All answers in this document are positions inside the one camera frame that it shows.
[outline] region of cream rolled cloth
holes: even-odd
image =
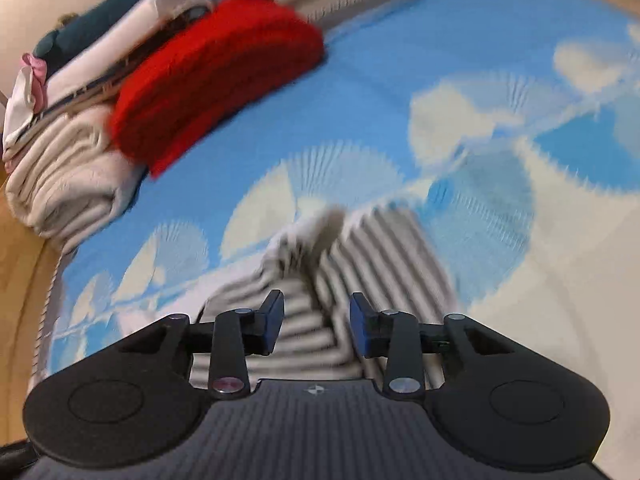
[[[143,168],[110,150],[110,105],[56,118],[29,146],[5,193],[14,216],[63,253],[117,218]]]

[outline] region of black cable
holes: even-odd
[[[0,447],[0,478],[2,480],[17,479],[37,460],[38,454],[28,440],[20,440]]]

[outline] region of ribbed gray panel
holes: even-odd
[[[324,388],[318,391],[316,386]],[[553,473],[494,469],[447,444],[422,408],[370,381],[263,381],[213,405],[191,437],[144,464],[85,471],[40,460],[24,480],[603,480],[581,465]]]

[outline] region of red folded cloth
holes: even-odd
[[[223,118],[313,68],[320,31],[272,0],[223,0],[125,81],[114,144],[160,175]]]

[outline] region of patterned bedspread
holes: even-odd
[[[403,201],[471,316],[603,389],[604,465],[631,460],[630,379],[595,348],[640,320],[620,310],[640,292],[640,25],[596,0],[400,0],[327,45],[79,248],[48,371],[126,335],[123,315],[194,314],[189,290],[328,204]]]

